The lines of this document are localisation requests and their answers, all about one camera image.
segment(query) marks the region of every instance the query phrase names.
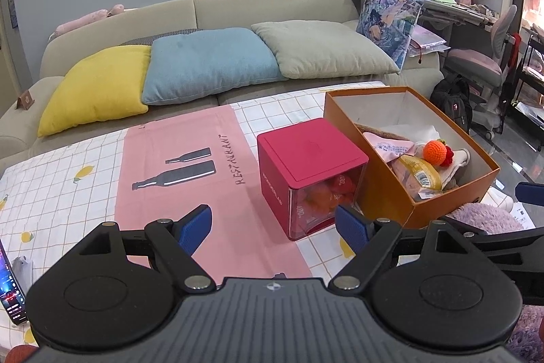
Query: orange crochet ball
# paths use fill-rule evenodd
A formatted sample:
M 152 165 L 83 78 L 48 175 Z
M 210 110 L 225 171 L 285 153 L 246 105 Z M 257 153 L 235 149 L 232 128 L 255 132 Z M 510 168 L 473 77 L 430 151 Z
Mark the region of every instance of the orange crochet ball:
M 423 159 L 431 165 L 440 165 L 445 161 L 448 151 L 439 140 L 432 140 L 423 147 Z

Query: blue gripper pad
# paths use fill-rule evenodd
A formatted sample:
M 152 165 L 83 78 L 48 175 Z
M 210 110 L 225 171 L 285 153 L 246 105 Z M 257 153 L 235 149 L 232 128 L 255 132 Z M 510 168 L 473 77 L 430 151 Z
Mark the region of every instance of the blue gripper pad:
M 335 211 L 336 230 L 354 253 L 359 252 L 371 239 L 372 222 L 355 210 L 338 205 Z
M 194 254 L 200 244 L 211 231 L 211 208 L 208 205 L 200 205 L 191 211 L 179 222 L 181 229 L 175 230 L 179 246 L 190 256 Z

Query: red crochet strawberry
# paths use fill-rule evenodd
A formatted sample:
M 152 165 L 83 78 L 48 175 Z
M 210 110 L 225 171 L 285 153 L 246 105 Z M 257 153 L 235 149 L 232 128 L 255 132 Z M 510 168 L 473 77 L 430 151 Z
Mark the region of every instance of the red crochet strawberry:
M 453 163 L 453 150 L 445 146 L 445 161 L 440 164 L 441 167 L 448 168 Z

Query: white checkered tablecloth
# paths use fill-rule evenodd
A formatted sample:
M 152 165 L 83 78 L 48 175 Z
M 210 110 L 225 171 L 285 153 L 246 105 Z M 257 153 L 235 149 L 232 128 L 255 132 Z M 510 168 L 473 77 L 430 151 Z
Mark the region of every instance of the white checkered tablecloth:
M 257 135 L 271 129 L 323 117 L 325 92 L 343 88 L 383 87 L 381 82 L 341 84 L 282 93 L 232 104 L 249 146 L 257 157 Z M 0 238 L 7 257 L 32 259 L 36 281 L 64 253 L 98 224 L 114 218 L 121 170 L 123 140 L 127 130 L 85 140 L 18 163 L 0 178 Z M 83 167 L 92 171 L 77 184 Z M 23 232 L 33 234 L 30 242 Z M 297 242 L 314 276 L 325 282 L 347 259 L 334 227 Z M 28 324 L 12 325 L 0 309 L 0 347 L 9 350 L 24 343 Z
M 114 218 L 127 130 L 85 140 L 18 163 L 0 179 L 0 238 L 7 257 L 29 257 L 36 281 L 98 224 Z M 76 185 L 83 166 L 92 171 Z M 21 241 L 29 231 L 34 238 Z M 24 343 L 28 323 L 19 327 L 0 309 L 0 347 Z

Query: smartphone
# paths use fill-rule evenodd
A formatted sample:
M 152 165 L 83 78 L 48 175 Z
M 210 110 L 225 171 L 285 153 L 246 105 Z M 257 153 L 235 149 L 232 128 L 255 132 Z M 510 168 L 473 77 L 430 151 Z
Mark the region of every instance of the smartphone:
M 0 241 L 0 301 L 14 324 L 20 325 L 28 320 L 24 308 L 24 294 L 13 274 L 2 241 Z

